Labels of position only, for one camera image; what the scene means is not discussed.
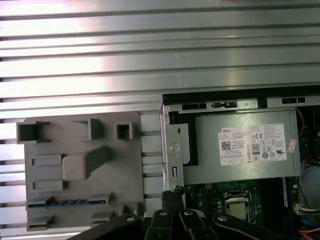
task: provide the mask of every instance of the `orange wire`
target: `orange wire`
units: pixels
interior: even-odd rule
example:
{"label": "orange wire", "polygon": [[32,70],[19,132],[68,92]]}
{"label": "orange wire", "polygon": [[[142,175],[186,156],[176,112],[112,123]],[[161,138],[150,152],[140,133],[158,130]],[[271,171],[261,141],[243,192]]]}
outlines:
{"label": "orange wire", "polygon": [[310,234],[310,233],[316,232],[318,230],[320,230],[320,227],[312,229],[312,230],[300,230],[299,232],[303,233],[303,234]]}
{"label": "orange wire", "polygon": [[302,233],[302,232],[300,232],[300,235],[301,235],[302,237],[304,237],[305,239],[307,239],[307,240],[315,240],[312,236],[307,236],[306,234],[304,234],[304,233]]}

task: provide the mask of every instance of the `connector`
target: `connector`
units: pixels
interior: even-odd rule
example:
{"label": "connector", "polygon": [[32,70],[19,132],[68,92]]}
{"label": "connector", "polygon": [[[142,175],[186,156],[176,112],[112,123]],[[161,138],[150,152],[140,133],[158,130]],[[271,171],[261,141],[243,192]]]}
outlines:
{"label": "connector", "polygon": [[299,207],[303,207],[303,204],[294,204],[293,205],[293,212],[297,215],[302,215],[303,213],[301,211],[299,211]]}

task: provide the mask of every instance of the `barcode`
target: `barcode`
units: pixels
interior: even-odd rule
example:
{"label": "barcode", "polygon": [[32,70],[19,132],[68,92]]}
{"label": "barcode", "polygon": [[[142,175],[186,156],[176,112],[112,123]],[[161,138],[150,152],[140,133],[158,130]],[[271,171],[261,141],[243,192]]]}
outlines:
{"label": "barcode", "polygon": [[223,142],[221,142],[221,144],[222,144],[223,151],[231,150],[231,142],[230,141],[223,141]]}

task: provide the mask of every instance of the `ribbed metal panel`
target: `ribbed metal panel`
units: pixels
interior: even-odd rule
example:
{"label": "ribbed metal panel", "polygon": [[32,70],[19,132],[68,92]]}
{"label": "ribbed metal panel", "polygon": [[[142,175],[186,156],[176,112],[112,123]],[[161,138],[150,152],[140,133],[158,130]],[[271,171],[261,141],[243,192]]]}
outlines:
{"label": "ribbed metal panel", "polygon": [[318,26],[320,0],[0,1],[0,237],[87,229],[26,232],[15,122],[139,112],[145,204],[159,208],[161,95],[319,83]]}

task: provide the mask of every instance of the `sticker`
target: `sticker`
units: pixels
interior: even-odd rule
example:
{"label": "sticker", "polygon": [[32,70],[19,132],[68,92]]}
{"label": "sticker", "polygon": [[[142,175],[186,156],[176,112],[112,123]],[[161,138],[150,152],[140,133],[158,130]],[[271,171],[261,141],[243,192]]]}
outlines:
{"label": "sticker", "polygon": [[218,137],[221,166],[287,160],[283,123],[222,128]]}
{"label": "sticker", "polygon": [[287,152],[293,154],[295,152],[297,140],[291,139]]}

